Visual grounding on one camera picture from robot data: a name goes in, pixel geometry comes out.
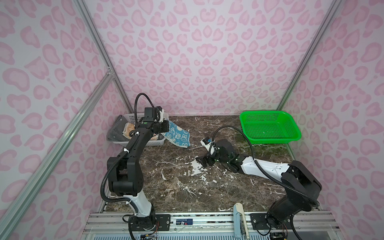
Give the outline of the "teal patterned towel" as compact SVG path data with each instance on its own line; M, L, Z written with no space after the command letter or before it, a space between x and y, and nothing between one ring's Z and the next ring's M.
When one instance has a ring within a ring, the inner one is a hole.
M169 131L163 133L163 136L171 142L173 145L181 148L188 148L190 144L190 133L186 130L183 130L181 127L173 123L171 120L169 122Z

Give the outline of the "orange patterned towel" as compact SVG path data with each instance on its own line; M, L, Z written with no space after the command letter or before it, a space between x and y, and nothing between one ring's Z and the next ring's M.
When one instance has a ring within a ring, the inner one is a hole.
M132 123L126 123L123 129L123 136L130 140L132 138L131 132L135 130L135 125ZM159 135L153 135L151 141L156 141L159 139Z

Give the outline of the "grey towel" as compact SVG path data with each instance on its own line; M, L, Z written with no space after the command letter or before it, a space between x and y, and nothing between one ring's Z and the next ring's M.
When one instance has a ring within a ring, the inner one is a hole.
M110 142L128 142L123 136L123 129L126 123L129 123L123 115L119 115L112 128L107 133L107 140Z

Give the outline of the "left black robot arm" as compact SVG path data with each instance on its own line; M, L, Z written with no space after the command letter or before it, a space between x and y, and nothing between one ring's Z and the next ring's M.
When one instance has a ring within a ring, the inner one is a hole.
M125 202L134 211L127 220L133 231L152 231L157 228L156 211L143 191L144 175L140 157L155 135L169 131L169 121L161 107L145 108L144 116L128 131L131 139L117 157L107 161L107 173L100 194L107 203Z

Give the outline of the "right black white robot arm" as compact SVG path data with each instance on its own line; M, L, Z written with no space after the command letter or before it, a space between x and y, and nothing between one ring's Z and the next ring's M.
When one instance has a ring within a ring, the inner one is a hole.
M204 168L219 163L230 172L269 179L285 189L286 194L268 209L262 220L263 225L277 229L297 213L310 212L318 206L322 185L301 162L278 164L258 160L237 153L227 140L213 142L210 138L204 138L201 145L207 153L196 160Z

